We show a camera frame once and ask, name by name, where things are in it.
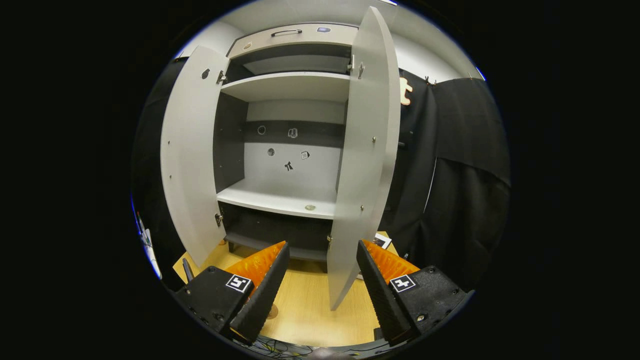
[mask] open cabinet door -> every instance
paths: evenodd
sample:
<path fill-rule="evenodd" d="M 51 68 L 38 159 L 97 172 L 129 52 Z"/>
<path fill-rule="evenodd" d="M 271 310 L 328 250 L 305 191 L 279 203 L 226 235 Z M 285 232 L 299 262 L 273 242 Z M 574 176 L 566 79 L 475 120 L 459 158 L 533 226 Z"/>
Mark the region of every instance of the open cabinet door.
<path fill-rule="evenodd" d="M 164 112 L 160 167 L 164 197 L 175 230 L 200 266 L 227 232 L 216 199 L 213 131 L 222 82 L 229 60 L 197 47 L 175 81 Z"/>
<path fill-rule="evenodd" d="M 331 242 L 329 302 L 338 308 L 358 275 L 360 239 L 373 240 L 396 163 L 400 81 L 391 33 L 369 7 L 353 41 L 346 133 Z"/>

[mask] cabinet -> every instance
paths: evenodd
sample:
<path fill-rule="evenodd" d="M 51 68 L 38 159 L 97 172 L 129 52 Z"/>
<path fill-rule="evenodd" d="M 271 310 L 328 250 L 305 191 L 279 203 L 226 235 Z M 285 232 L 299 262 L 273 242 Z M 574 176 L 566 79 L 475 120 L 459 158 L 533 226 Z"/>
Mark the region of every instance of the cabinet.
<path fill-rule="evenodd" d="M 189 255 L 202 264 L 222 238 L 256 249 L 287 240 L 292 257 L 326 261 L 335 309 L 358 273 L 358 240 L 373 238 L 383 213 L 399 92 L 373 7 L 359 28 L 269 29 L 227 56 L 196 48 L 167 104 L 160 156 Z"/>

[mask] wooden floor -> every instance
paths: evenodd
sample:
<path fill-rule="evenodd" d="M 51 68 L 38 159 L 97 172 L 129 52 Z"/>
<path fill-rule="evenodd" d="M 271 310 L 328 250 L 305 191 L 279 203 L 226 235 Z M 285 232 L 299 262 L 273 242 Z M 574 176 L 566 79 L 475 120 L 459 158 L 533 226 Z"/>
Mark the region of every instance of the wooden floor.
<path fill-rule="evenodd" d="M 393 244 L 389 246 L 396 254 Z M 205 260 L 202 268 L 215 266 L 225 269 L 256 250 L 237 247 L 234 253 L 227 244 L 218 245 Z M 189 254 L 184 254 L 193 275 L 200 273 Z M 173 269 L 186 282 L 182 258 Z M 344 301 L 336 311 L 329 308 L 327 274 L 321 264 L 291 259 L 274 301 L 278 308 L 275 318 L 267 320 L 260 332 L 280 341 L 317 347 L 338 347 L 374 341 L 373 329 L 379 327 L 371 298 L 362 280 L 356 279 Z"/>

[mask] drawer handle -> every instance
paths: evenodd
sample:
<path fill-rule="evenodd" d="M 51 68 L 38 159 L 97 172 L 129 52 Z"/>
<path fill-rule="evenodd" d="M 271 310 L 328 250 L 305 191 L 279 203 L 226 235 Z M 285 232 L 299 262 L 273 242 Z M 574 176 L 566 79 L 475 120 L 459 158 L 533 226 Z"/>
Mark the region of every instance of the drawer handle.
<path fill-rule="evenodd" d="M 274 37 L 274 36 L 276 36 L 276 34 L 287 33 L 289 31 L 297 31 L 298 34 L 300 34 L 302 32 L 302 30 L 300 30 L 300 29 L 282 30 L 282 31 L 276 31 L 275 33 L 271 34 L 271 36 Z"/>

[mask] ceiling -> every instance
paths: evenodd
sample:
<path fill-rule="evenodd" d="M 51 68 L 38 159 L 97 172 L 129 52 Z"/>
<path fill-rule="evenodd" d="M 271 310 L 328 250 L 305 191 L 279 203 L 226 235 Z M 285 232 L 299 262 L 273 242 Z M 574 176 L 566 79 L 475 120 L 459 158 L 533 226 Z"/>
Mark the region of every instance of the ceiling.
<path fill-rule="evenodd" d="M 481 76 L 460 47 L 436 26 L 407 8 L 381 0 L 258 0 L 218 20 L 245 34 L 307 21 L 359 25 L 369 6 L 380 11 L 392 33 L 432 51 L 460 74 Z"/>

